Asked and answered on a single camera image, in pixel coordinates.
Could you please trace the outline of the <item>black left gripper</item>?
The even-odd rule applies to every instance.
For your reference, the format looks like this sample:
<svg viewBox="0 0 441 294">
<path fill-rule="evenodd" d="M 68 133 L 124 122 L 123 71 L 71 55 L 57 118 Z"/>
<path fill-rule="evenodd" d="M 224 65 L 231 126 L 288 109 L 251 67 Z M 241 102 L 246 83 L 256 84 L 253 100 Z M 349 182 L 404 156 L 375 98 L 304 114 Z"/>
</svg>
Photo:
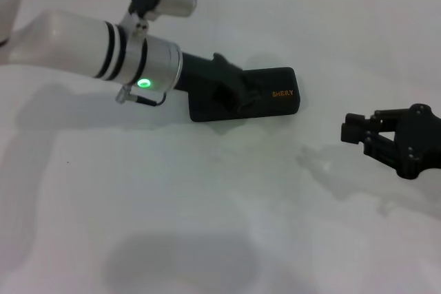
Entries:
<svg viewBox="0 0 441 294">
<path fill-rule="evenodd" d="M 242 70 L 219 53 L 215 53 L 213 59 L 182 55 L 182 69 L 174 89 L 190 93 L 192 89 L 205 90 L 209 85 L 221 86 L 236 102 L 236 113 L 244 112 L 260 99 L 253 70 Z"/>
</svg>

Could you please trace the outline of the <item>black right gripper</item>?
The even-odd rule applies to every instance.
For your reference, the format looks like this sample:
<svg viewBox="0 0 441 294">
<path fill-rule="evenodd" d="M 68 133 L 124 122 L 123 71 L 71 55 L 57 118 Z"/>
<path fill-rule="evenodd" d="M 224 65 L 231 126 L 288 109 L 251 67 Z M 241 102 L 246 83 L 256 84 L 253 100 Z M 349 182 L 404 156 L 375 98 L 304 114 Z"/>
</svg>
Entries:
<svg viewBox="0 0 441 294">
<path fill-rule="evenodd" d="M 380 132 L 393 132 L 395 138 L 385 138 Z M 425 170 L 440 168 L 440 118 L 428 105 L 376 110 L 368 118 L 349 113 L 342 124 L 341 141 L 363 143 L 366 156 L 407 180 L 416 179 Z"/>
</svg>

